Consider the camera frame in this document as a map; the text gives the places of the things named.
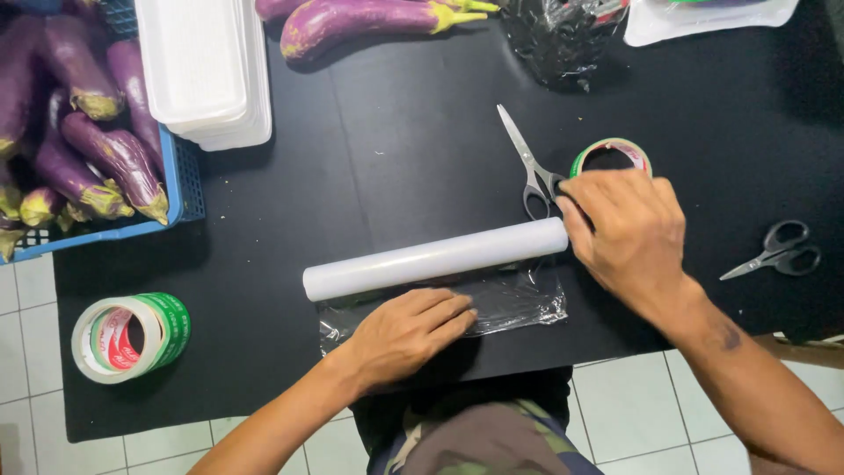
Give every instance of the white cardboard tube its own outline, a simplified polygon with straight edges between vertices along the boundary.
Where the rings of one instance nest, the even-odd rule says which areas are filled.
[[[312,302],[449,276],[564,251],[569,237],[560,218],[308,267],[302,274]]]

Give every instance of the black table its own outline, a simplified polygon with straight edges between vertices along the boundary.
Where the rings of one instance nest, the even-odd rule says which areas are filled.
[[[686,212],[688,272],[747,331],[811,336],[840,325],[844,67],[821,2],[801,3],[776,30],[642,49],[620,33],[592,92],[559,94],[520,69],[495,21],[430,39],[355,41],[295,71],[269,31],[275,134],[208,156],[206,220],[55,256],[68,439],[247,415],[320,357],[306,267],[524,222],[524,170],[498,103],[550,170],[565,172],[609,136],[646,150]],[[786,218],[807,222],[824,250],[814,274],[717,280]],[[564,259],[566,322],[460,341],[404,384],[668,347],[571,253]],[[185,353],[122,385],[85,379],[68,345],[81,311],[149,291],[190,310]]]

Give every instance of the green tape roll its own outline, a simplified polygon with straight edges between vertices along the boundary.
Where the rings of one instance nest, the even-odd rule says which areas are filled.
[[[574,178],[583,173],[583,163],[587,156],[598,149],[615,149],[623,152],[633,162],[633,167],[647,172],[648,177],[653,177],[653,170],[651,169],[651,161],[648,160],[647,154],[639,145],[634,144],[626,139],[603,139],[589,145],[584,151],[580,153],[571,164],[571,172],[569,178]]]
[[[128,324],[133,317],[144,333],[140,353],[129,343]],[[107,298],[88,307],[73,328],[73,359],[85,376],[110,385],[172,363],[190,336],[190,316],[170,294]]]

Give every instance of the plastic film sheet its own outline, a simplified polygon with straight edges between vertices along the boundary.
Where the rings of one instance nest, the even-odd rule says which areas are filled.
[[[580,85],[625,17],[630,0],[503,0],[510,46],[533,77],[552,89]]]
[[[318,302],[322,355],[348,340],[382,303],[415,288],[448,287],[471,296],[478,321],[464,337],[561,321],[567,314],[556,262],[554,254]]]

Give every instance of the small scissors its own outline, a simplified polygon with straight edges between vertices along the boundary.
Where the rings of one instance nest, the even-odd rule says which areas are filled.
[[[776,235],[784,227],[800,227],[800,235],[796,238],[780,241]],[[790,276],[805,276],[812,270],[815,270],[820,264],[820,249],[815,246],[801,246],[798,244],[809,239],[809,227],[802,221],[782,221],[771,227],[771,230],[762,241],[762,246],[765,251],[759,254],[756,259],[749,260],[739,267],[730,270],[728,273],[721,276],[720,280],[726,281],[733,277],[742,276],[751,272],[752,270],[765,267],[766,265],[773,265],[774,269],[780,271],[782,274]],[[811,254],[814,256],[812,263],[797,268],[794,266],[794,261],[804,254]]]
[[[513,119],[510,118],[510,114],[507,113],[507,110],[505,110],[504,106],[501,104],[498,105],[498,113],[501,115],[501,120],[504,122],[504,128],[507,129],[507,133],[510,135],[510,140],[513,141],[513,144],[516,146],[516,151],[519,152],[519,156],[525,164],[525,170],[527,170],[528,181],[527,185],[525,185],[525,191],[522,194],[522,202],[524,203],[525,211],[527,212],[527,215],[530,216],[530,219],[534,221],[543,219],[532,215],[530,208],[528,208],[528,198],[535,196],[545,205],[545,217],[547,218],[551,216],[551,206],[554,205],[554,191],[556,190],[557,183],[565,180],[565,177],[549,172],[548,170],[540,167],[536,162],[536,159],[533,158],[533,154],[530,153],[528,144],[525,143],[525,139],[522,137],[522,134],[519,133],[519,129],[516,128],[516,124],[513,123]],[[539,183],[536,181],[536,175],[539,175],[539,178],[542,179],[542,183],[545,185],[545,189],[548,190],[548,193],[551,193],[550,198],[545,196],[542,192],[542,189],[539,187]]]

